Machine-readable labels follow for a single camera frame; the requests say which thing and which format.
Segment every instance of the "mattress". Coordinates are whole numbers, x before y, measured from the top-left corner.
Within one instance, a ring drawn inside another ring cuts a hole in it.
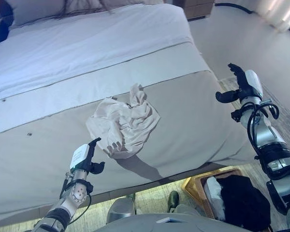
[[[0,43],[0,100],[187,42],[193,39],[183,10],[169,4],[13,29]]]
[[[246,131],[230,117],[232,106],[215,99],[219,89],[210,71],[145,87],[161,119],[143,149],[129,159],[110,159],[96,149],[94,161],[105,161],[105,169],[89,175],[93,193],[149,183],[208,161],[231,165],[253,160]],[[117,98],[128,102],[129,94]],[[72,153],[91,140],[85,121],[99,102],[0,133],[0,214],[58,199]]]

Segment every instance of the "floor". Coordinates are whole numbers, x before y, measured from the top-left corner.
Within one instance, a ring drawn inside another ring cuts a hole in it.
[[[191,32],[204,59],[215,72],[221,84],[232,86],[227,77],[227,67],[234,62],[244,69],[254,69],[263,85],[286,107],[290,117],[290,34],[277,34],[257,15],[248,15],[230,7],[215,7],[209,18],[190,22]],[[258,163],[239,167],[249,176],[253,185],[269,199],[265,182],[268,180]],[[172,190],[180,193],[180,202],[197,207],[196,203],[182,190],[183,180],[136,194],[136,207],[143,213],[165,212],[167,198]],[[109,207],[115,201],[95,204],[66,230],[67,232],[91,232],[103,226]],[[272,227],[274,231],[285,229],[285,218],[271,204]],[[37,220],[1,227],[0,232],[23,232],[32,229]]]
[[[216,77],[231,76],[230,62],[253,69],[290,110],[290,32],[277,32],[257,14],[213,7],[210,17],[191,21],[195,44]]]

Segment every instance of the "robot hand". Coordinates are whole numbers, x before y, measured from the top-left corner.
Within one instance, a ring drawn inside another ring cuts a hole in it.
[[[290,209],[290,150],[278,131],[267,119],[269,108],[274,119],[279,117],[279,109],[272,101],[262,101],[263,91],[258,76],[253,70],[243,71],[230,63],[230,70],[237,77],[238,90],[216,93],[222,103],[239,99],[242,107],[231,113],[236,122],[247,129],[248,138],[255,149],[262,170],[271,179],[267,187],[276,209],[286,215]]]
[[[87,175],[89,172],[99,174],[104,169],[104,162],[100,164],[91,162],[96,142],[100,140],[101,138],[97,138],[75,150],[70,164],[70,171],[66,173],[59,201],[35,225],[32,232],[64,232],[69,224],[82,216],[81,214],[77,219],[70,222],[87,196],[89,196],[87,209],[89,208],[91,204],[90,193],[93,191],[93,186],[86,181]]]

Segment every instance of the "black cable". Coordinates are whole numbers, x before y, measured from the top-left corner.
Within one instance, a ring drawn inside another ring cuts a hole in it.
[[[271,225],[269,225],[269,229],[270,229],[271,232],[274,232]]]
[[[273,103],[267,103],[267,104],[263,104],[261,106],[257,106],[256,109],[252,112],[252,114],[250,115],[249,117],[249,120],[248,120],[248,123],[247,123],[247,135],[248,135],[248,138],[249,138],[249,141],[251,143],[251,145],[253,146],[254,150],[256,151],[257,155],[260,156],[260,150],[257,146],[257,143],[256,143],[256,140],[255,140],[255,131],[254,131],[254,125],[252,126],[252,134],[250,133],[250,125],[251,125],[251,121],[253,120],[254,124],[255,124],[255,119],[256,119],[256,115],[257,113],[264,107],[267,107],[267,106],[272,106],[275,108],[275,113],[273,114],[273,118],[274,119],[278,119],[279,117],[279,108],[273,104]],[[284,173],[282,174],[279,174],[279,175],[272,175],[271,173],[269,173],[266,169],[266,163],[263,163],[263,160],[262,159],[259,159],[260,161],[260,164],[261,164],[261,167],[262,167],[262,170],[267,174],[267,176],[271,179],[271,180],[279,180],[287,175],[290,174],[290,165],[288,166],[288,170],[285,171]]]
[[[90,194],[88,194],[88,197],[89,197],[89,204],[88,204],[88,206],[87,206],[87,208],[81,213],[81,215],[80,216],[78,216],[75,220],[73,220],[73,221],[71,221],[70,223],[69,223],[69,225],[71,225],[72,223],[74,223],[74,222],[76,222],[82,215],[84,215],[84,213],[89,209],[89,207],[90,207],[90,205],[91,205],[91,195]]]

